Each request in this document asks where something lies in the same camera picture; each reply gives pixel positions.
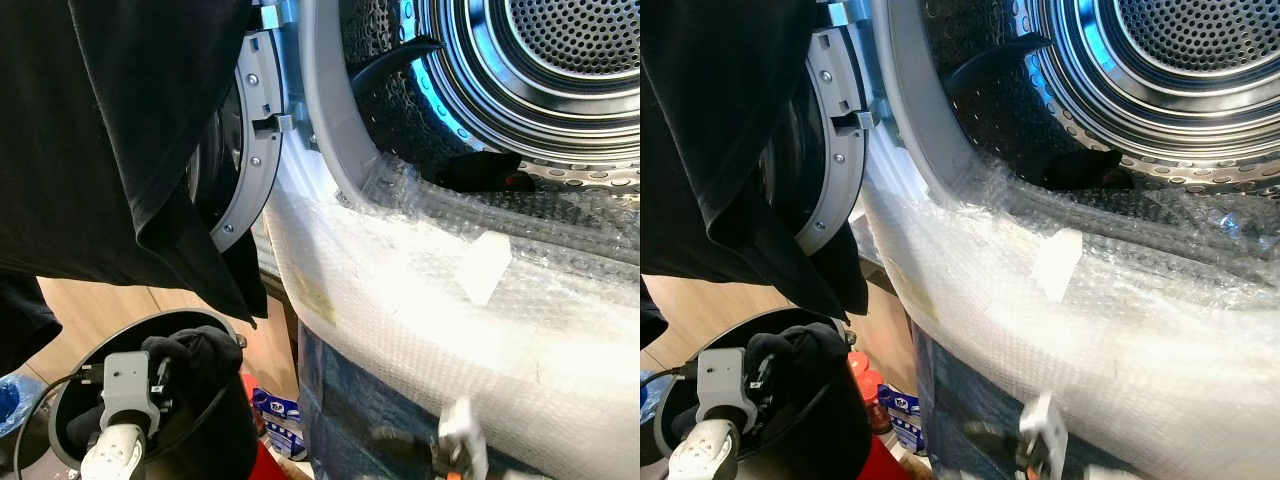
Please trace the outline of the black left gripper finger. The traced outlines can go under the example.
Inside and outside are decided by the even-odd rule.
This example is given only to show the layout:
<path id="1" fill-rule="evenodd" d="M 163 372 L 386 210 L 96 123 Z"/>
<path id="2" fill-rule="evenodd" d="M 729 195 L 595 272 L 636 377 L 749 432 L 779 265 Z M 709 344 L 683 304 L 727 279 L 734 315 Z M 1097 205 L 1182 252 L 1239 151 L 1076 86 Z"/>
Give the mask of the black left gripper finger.
<path id="1" fill-rule="evenodd" d="M 150 335 L 142 342 L 154 362 L 169 358 L 174 365 L 202 367 L 212 362 L 212 342 L 205 330 L 179 330 L 169 337 Z"/>
<path id="2" fill-rule="evenodd" d="M 175 394 L 183 404 L 209 404 L 218 392 L 239 379 L 242 348 L 236 338 L 175 338 Z"/>
<path id="3" fill-rule="evenodd" d="M 849 344 L 837 330 L 783 330 L 776 392 L 788 401 L 812 401 L 822 387 L 845 369 Z"/>
<path id="4" fill-rule="evenodd" d="M 819 353 L 818 324 L 788 326 L 781 333 L 756 333 L 746 344 L 746 362 L 760 364 L 769 355 L 791 364 L 803 364 Z"/>

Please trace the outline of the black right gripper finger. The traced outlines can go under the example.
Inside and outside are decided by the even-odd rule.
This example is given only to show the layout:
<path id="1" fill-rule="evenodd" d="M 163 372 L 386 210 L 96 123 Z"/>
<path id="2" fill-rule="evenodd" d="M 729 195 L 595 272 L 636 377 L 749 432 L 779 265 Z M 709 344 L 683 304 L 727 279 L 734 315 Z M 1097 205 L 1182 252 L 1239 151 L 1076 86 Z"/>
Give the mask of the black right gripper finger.
<path id="1" fill-rule="evenodd" d="M 393 426 L 371 428 L 369 435 L 371 449 L 384 460 L 413 465 L 433 462 L 433 442 L 428 436 Z"/>
<path id="2" fill-rule="evenodd" d="M 1012 434 L 1000 425 L 970 421 L 963 425 L 964 436 L 980 452 L 1000 461 L 1012 458 Z"/>

